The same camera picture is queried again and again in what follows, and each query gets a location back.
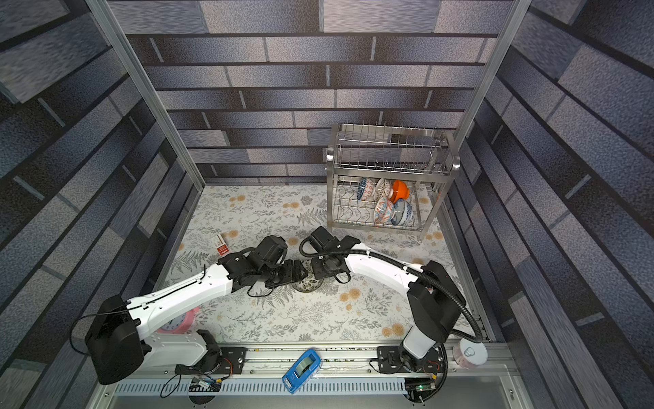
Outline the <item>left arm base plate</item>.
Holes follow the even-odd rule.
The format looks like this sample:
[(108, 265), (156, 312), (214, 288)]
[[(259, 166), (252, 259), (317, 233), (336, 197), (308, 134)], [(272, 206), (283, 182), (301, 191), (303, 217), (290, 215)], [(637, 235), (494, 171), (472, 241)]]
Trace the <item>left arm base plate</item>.
[(245, 364), (245, 348), (222, 348), (209, 349), (192, 366), (176, 365), (175, 375), (209, 375), (228, 376), (241, 374)]

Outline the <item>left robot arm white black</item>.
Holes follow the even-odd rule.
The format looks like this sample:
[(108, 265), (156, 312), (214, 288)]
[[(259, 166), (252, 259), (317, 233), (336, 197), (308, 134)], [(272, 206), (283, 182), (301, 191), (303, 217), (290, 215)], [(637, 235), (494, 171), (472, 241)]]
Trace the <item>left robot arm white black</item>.
[(176, 334), (157, 345), (160, 328), (204, 303), (261, 282), (273, 291), (303, 281), (308, 271), (286, 257), (279, 236), (267, 236), (257, 247), (231, 252), (202, 272), (144, 296), (107, 298), (85, 336), (85, 344), (102, 385), (117, 383), (144, 364), (179, 366), (184, 374), (210, 374), (221, 366), (221, 348), (206, 330), (195, 336)]

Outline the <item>blue floral rim bowl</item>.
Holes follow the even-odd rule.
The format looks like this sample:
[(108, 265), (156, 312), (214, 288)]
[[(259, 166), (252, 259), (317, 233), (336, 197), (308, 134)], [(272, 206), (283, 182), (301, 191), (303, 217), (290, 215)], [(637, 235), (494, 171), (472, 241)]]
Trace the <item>blue floral rim bowl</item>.
[(406, 199), (398, 199), (393, 205), (393, 226), (406, 226), (413, 218), (412, 205)]

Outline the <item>orange bowl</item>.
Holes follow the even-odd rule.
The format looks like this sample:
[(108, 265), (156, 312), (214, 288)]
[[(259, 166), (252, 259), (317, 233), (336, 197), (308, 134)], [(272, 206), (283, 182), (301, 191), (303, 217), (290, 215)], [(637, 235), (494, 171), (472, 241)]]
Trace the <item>orange bowl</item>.
[(396, 203), (398, 200), (406, 200), (410, 198), (410, 188), (408, 185), (401, 181), (396, 180), (393, 182), (392, 195), (390, 201)]

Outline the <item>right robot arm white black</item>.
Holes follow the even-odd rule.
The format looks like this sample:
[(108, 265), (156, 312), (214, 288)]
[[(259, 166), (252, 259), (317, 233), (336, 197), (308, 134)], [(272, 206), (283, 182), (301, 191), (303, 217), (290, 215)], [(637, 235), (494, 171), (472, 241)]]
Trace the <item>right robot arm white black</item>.
[(339, 240), (322, 227), (304, 239), (298, 250), (311, 260), (313, 272), (320, 278), (336, 279), (344, 274), (351, 279), (361, 275), (405, 296), (413, 327), (404, 335), (393, 358), (378, 360), (380, 373), (422, 371), (429, 364), (427, 356), (453, 333), (479, 340), (481, 332), (465, 297), (437, 262), (402, 262), (352, 236)]

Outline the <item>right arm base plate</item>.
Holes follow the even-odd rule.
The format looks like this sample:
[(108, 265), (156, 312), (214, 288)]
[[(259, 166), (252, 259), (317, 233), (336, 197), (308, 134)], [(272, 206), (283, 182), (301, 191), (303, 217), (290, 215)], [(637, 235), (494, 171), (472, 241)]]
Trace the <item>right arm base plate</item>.
[(369, 360), (371, 368), (381, 374), (437, 374), (446, 370), (447, 359), (441, 348), (432, 347), (423, 358), (415, 358), (399, 346), (378, 347), (376, 357)]

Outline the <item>black white floral bowl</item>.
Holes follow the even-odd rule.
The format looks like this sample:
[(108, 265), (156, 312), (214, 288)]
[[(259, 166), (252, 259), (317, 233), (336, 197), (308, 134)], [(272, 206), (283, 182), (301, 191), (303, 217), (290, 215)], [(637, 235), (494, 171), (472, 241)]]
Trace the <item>black white floral bowl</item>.
[(323, 285), (324, 280), (316, 278), (313, 272), (313, 267), (309, 260), (302, 261), (301, 265), (303, 268), (304, 278), (301, 281), (292, 283), (292, 288), (301, 293), (311, 293), (317, 291), (318, 288)]

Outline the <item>white lattice pattern bowl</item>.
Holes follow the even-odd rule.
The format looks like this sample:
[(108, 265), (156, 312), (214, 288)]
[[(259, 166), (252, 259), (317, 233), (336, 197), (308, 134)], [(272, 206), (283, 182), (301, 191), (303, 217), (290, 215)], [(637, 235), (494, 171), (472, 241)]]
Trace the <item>white lattice pattern bowl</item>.
[(380, 178), (375, 187), (375, 200), (388, 200), (393, 192), (393, 184), (386, 178)]

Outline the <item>blue dotted pattern bowl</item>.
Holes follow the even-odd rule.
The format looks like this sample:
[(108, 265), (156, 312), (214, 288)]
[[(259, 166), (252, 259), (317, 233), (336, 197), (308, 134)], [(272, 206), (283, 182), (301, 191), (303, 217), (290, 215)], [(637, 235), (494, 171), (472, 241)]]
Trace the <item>blue dotted pattern bowl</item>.
[(357, 190), (357, 200), (358, 201), (368, 201), (373, 197), (376, 188), (376, 181), (373, 178), (362, 177), (358, 190)]

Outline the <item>red blue floral bowl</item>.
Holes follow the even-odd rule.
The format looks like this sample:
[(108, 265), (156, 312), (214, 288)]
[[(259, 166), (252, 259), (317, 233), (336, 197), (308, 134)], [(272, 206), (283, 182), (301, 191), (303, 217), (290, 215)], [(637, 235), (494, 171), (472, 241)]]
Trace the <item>red blue floral bowl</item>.
[(393, 202), (386, 196), (381, 196), (381, 198), (376, 202), (374, 209), (374, 223), (377, 225), (382, 225), (389, 223), (393, 218), (395, 213)]

